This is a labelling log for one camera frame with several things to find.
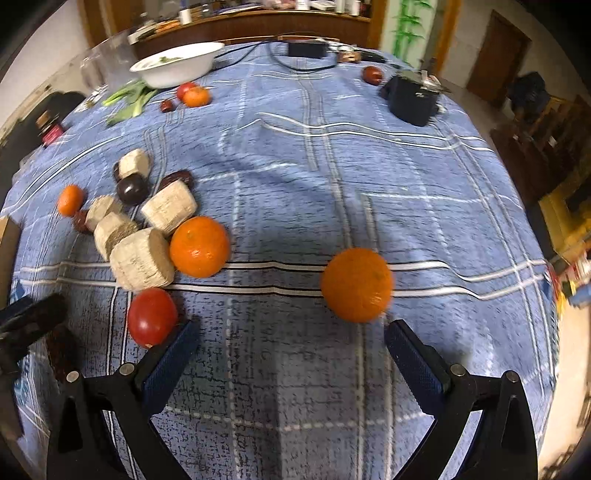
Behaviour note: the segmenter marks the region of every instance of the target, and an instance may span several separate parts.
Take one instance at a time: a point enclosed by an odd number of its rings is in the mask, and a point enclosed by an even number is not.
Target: cardboard box
[[[8,304],[20,227],[8,216],[0,218],[0,309]]]

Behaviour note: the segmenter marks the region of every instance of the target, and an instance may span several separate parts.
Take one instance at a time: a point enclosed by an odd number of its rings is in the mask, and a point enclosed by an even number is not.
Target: white wall
[[[531,39],[520,74],[536,70],[544,78],[551,95],[573,100],[580,94],[591,101],[583,81],[558,42],[515,0],[463,0],[442,78],[460,87],[466,86],[493,9]]]
[[[31,92],[88,47],[76,0],[68,0],[29,38],[0,82],[0,125]]]

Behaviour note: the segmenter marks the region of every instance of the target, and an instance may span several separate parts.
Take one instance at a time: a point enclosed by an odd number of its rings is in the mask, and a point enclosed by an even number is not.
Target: orange
[[[170,241],[170,260],[182,273],[211,277],[230,257],[226,229],[213,218],[194,217],[176,229]]]
[[[211,101],[211,94],[203,87],[191,88],[183,95],[183,103],[189,107],[208,105]]]
[[[393,287],[388,264],[367,248],[349,248],[333,257],[320,280],[326,303],[348,322],[369,322],[380,315]]]
[[[84,203],[84,190],[78,185],[68,185],[57,199],[57,211],[64,217],[73,217]]]

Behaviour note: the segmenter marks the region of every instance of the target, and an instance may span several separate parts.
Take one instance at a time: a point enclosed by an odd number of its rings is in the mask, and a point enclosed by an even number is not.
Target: floor
[[[499,123],[507,122],[507,114],[458,85],[444,79],[441,83],[451,91],[448,96],[470,116],[482,138],[495,149],[489,132]],[[538,456],[540,479],[551,478],[556,466],[572,452],[583,433],[582,420],[588,417],[585,413],[591,408],[591,309],[567,306],[558,329],[558,383]]]

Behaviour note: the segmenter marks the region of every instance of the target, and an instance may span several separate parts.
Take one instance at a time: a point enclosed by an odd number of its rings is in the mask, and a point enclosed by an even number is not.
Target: wooden cabinet
[[[143,59],[168,48],[202,41],[243,43],[281,34],[318,35],[337,38],[348,44],[371,47],[368,43],[371,20],[327,12],[261,10],[204,18],[134,44]]]

